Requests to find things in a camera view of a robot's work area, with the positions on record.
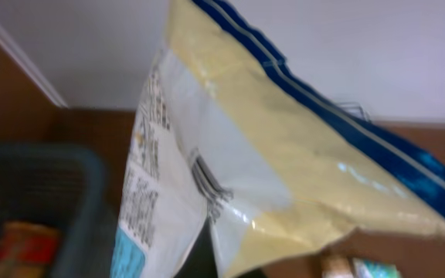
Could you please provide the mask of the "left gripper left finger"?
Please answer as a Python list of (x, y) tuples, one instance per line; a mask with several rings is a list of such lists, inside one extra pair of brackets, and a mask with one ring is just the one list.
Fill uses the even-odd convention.
[(189, 256), (175, 278), (217, 278), (210, 224), (205, 222)]

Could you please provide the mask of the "red spaghetti pasta packet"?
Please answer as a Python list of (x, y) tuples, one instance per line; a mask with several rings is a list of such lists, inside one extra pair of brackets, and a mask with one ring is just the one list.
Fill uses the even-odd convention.
[(0, 238), (0, 278), (43, 278), (57, 254), (58, 229), (30, 222), (6, 222)]

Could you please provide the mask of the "yellow white snack bag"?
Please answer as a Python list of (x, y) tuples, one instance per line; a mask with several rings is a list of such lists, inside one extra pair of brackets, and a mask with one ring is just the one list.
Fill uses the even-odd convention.
[(296, 78), (225, 1), (173, 1), (141, 91), (112, 277), (173, 277), (202, 230), (217, 275), (355, 231), (445, 237), (445, 165)]

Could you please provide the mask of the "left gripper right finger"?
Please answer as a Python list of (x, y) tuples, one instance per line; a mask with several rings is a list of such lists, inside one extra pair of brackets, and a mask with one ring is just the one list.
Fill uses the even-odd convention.
[(244, 273), (238, 278), (267, 278), (262, 269), (251, 270), (248, 273)]

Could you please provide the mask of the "white tube gold cap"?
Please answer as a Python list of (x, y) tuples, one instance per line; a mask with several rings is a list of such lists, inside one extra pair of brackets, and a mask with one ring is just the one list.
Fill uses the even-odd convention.
[(347, 258), (326, 256), (321, 259), (322, 278), (354, 278), (354, 271)]

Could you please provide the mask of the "green Kleenex tissue pack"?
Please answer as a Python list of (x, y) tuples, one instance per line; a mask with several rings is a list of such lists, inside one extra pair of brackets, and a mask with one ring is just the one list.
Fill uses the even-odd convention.
[(400, 271), (391, 264), (366, 259), (353, 259), (352, 264), (357, 278), (402, 278)]

